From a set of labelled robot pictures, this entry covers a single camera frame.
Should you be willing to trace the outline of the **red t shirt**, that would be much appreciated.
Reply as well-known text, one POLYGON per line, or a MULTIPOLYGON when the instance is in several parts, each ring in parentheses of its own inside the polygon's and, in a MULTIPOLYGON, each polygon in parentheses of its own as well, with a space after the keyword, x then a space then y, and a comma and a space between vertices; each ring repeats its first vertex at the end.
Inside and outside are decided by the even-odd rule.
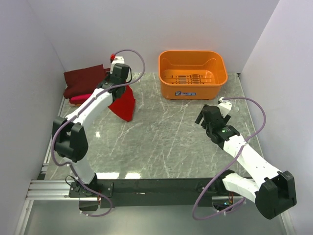
POLYGON ((126 90, 123 95, 115 100, 109 109, 118 117, 126 122, 133 120, 134 109, 135 109, 135 98, 130 86, 126 86, 126 90))

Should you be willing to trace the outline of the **orange plastic basket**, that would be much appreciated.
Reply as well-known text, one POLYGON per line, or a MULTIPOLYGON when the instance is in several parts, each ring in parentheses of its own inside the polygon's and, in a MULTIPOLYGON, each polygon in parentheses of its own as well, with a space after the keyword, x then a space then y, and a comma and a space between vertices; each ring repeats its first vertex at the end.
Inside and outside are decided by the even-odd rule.
POLYGON ((161 94, 166 99, 214 99, 228 80, 223 58, 209 50, 168 50, 158 57, 161 94))

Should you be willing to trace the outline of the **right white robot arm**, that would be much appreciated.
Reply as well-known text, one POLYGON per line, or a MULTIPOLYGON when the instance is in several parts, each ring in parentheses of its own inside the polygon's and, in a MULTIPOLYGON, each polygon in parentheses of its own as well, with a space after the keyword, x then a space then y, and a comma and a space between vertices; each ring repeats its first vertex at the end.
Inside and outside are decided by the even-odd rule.
POLYGON ((228 168, 223 169, 202 189, 194 207, 219 179, 214 184, 216 193, 237 193, 255 203, 263 217, 273 219, 297 204, 294 177, 289 171, 281 172, 268 163, 238 130, 227 124, 231 108, 232 104, 228 101, 222 101, 217 106, 204 105, 195 123, 201 125, 211 141, 232 156, 251 178, 246 179, 228 168))

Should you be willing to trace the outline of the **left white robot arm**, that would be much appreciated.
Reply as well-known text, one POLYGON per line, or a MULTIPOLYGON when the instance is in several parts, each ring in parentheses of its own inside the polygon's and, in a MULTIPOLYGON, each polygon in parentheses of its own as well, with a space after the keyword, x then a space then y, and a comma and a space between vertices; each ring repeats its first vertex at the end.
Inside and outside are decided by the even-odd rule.
POLYGON ((106 108, 126 122, 134 115, 135 98, 128 85, 132 70, 126 64, 116 63, 90 97, 66 118, 57 117, 53 122, 53 149, 65 159, 75 177, 80 191, 87 197, 100 192, 96 173, 86 157, 89 148, 85 129, 106 108))

